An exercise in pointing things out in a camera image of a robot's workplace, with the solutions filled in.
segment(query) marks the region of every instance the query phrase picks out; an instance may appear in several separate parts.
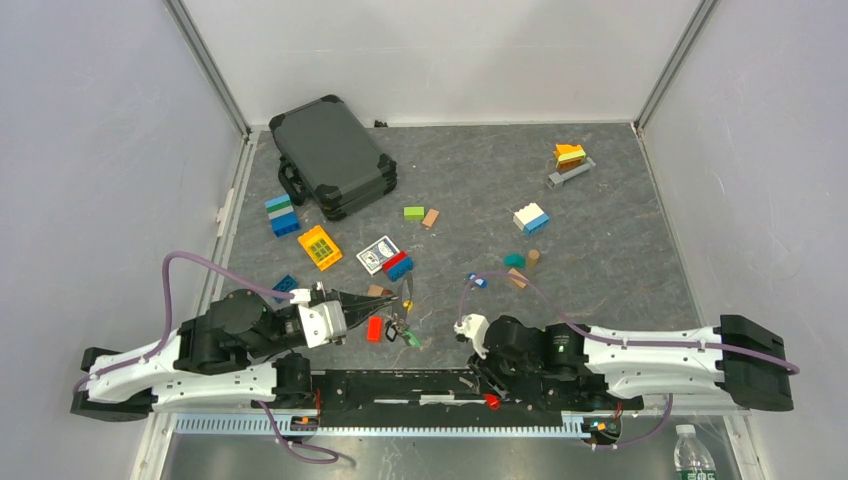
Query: white wall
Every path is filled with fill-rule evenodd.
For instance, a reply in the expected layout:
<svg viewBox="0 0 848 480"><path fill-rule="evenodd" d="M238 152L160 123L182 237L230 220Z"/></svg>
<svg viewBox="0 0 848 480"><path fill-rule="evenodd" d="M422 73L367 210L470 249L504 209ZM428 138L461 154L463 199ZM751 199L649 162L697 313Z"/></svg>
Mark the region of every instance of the white wall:
<svg viewBox="0 0 848 480"><path fill-rule="evenodd" d="M0 65L0 478L127 478L143 422L68 413L81 355L161 334L240 138L158 0L3 2Z"/></svg>
<svg viewBox="0 0 848 480"><path fill-rule="evenodd" d="M186 0L248 122L335 93L366 123L636 117L697 0Z"/></svg>
<svg viewBox="0 0 848 480"><path fill-rule="evenodd" d="M707 321L739 312L801 365L796 409L757 414L772 478L844 478L846 2L719 2L647 127Z"/></svg>

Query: red block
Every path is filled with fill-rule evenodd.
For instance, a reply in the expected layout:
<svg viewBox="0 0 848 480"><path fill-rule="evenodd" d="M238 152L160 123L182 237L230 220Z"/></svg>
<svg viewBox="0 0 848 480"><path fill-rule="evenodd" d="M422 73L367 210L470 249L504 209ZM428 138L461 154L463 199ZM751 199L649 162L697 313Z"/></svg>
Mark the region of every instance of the red block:
<svg viewBox="0 0 848 480"><path fill-rule="evenodd" d="M401 260L403 260L404 258L406 258L406 252L404 252L403 250L401 250L401 251L400 251L400 253L398 253L398 254L397 254L397 255L395 255L394 257L390 258L388 262L386 262L386 263L384 263L384 264L383 264L383 271L384 271L384 272L388 272L390 268L392 268L392 267L394 267L395 265L397 265L397 264L398 264Z"/></svg>
<svg viewBox="0 0 848 480"><path fill-rule="evenodd" d="M371 317L368 319L368 332L365 339L371 343L380 343L383 336L383 317Z"/></svg>

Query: bottle cap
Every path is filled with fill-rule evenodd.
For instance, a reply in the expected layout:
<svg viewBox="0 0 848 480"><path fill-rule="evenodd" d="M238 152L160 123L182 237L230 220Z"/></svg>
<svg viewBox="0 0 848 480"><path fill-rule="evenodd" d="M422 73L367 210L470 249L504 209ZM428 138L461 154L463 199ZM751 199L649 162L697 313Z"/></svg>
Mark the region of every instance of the bottle cap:
<svg viewBox="0 0 848 480"><path fill-rule="evenodd" d="M691 433L692 435L695 434L695 425L678 425L675 429L677 430L678 435L684 433Z"/></svg>

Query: bottle label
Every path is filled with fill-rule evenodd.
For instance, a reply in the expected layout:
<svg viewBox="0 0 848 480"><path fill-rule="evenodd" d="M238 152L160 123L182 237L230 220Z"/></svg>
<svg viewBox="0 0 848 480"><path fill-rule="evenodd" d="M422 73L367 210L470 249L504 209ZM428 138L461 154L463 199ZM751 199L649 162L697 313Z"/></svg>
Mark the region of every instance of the bottle label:
<svg viewBox="0 0 848 480"><path fill-rule="evenodd" d="M718 480L715 470L681 470L680 480Z"/></svg>

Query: wooden cylinder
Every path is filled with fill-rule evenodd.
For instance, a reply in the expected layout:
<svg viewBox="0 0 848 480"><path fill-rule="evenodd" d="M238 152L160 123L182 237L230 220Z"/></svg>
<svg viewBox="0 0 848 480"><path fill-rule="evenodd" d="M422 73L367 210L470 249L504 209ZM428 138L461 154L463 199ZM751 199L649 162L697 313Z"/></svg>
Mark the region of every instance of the wooden cylinder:
<svg viewBox="0 0 848 480"><path fill-rule="evenodd" d="M527 268L535 267L536 263L539 262L539 257L541 256L542 254L539 253L538 250L530 250L527 252Z"/></svg>

